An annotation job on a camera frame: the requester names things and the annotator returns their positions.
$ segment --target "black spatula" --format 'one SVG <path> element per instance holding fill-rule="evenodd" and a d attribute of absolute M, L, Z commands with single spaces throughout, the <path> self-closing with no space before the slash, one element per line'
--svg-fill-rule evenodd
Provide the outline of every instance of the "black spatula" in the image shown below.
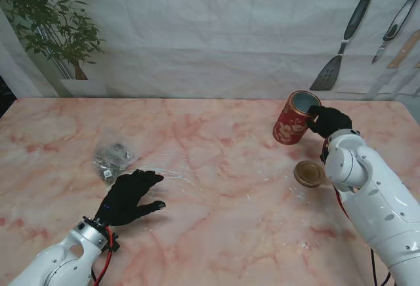
<path fill-rule="evenodd" d="M 309 88 L 312 91 L 330 91 L 340 72 L 341 59 L 344 55 L 344 49 L 350 38 L 356 32 L 366 9 L 368 9 L 371 0 L 360 0 L 356 9 L 353 12 L 350 21 L 347 24 L 346 31 L 344 32 L 344 39 L 341 41 L 341 47 L 337 56 L 334 56 L 327 65 L 324 66 L 322 71 L 318 74 L 312 86 Z"/>

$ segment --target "clear plastic bag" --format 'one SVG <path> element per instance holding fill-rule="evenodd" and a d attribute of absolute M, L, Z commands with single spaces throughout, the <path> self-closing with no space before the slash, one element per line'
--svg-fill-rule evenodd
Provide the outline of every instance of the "clear plastic bag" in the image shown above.
<path fill-rule="evenodd" d="M 111 186 L 117 177 L 137 160 L 138 156 L 128 145 L 129 143 L 116 133 L 102 133 L 93 154 L 93 163 L 107 186 Z"/>

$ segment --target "red floral can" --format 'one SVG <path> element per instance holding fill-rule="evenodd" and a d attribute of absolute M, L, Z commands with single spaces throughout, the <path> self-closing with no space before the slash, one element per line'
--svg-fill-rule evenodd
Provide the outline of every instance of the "red floral can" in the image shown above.
<path fill-rule="evenodd" d="M 308 127 L 306 122 L 313 117 L 309 107 L 321 106 L 321 100 L 308 91 L 295 91 L 286 101 L 273 128 L 274 138 L 285 145 L 294 145 L 301 140 Z"/>

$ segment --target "marble table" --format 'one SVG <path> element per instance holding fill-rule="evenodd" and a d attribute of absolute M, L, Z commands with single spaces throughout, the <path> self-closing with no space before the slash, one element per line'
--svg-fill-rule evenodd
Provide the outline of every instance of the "marble table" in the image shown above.
<path fill-rule="evenodd" d="M 301 160 L 322 139 L 272 137 L 284 100 L 26 98 L 0 120 L 0 284 L 83 215 L 106 186 L 91 162 L 101 132 L 140 156 L 132 169 L 165 180 L 143 199 L 167 208 L 114 228 L 120 250 L 103 286 L 373 285 L 369 248 L 333 188 L 302 187 Z M 419 197 L 420 129 L 398 102 L 324 102 L 354 127 Z M 99 272 L 103 255 L 95 263 Z M 377 258 L 378 279 L 387 274 Z"/>

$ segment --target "black glove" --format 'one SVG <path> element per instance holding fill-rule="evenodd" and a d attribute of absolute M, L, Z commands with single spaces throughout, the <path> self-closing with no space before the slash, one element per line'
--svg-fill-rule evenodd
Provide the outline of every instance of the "black glove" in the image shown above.
<path fill-rule="evenodd" d="M 337 109 L 311 106 L 308 112 L 318 116 L 316 122 L 308 120 L 308 128 L 324 138 L 341 129 L 352 129 L 352 120 Z"/>
<path fill-rule="evenodd" d="M 137 206 L 140 198 L 163 177 L 154 171 L 136 170 L 119 176 L 100 204 L 95 220 L 104 226 L 122 226 L 166 207 L 162 201 Z"/>

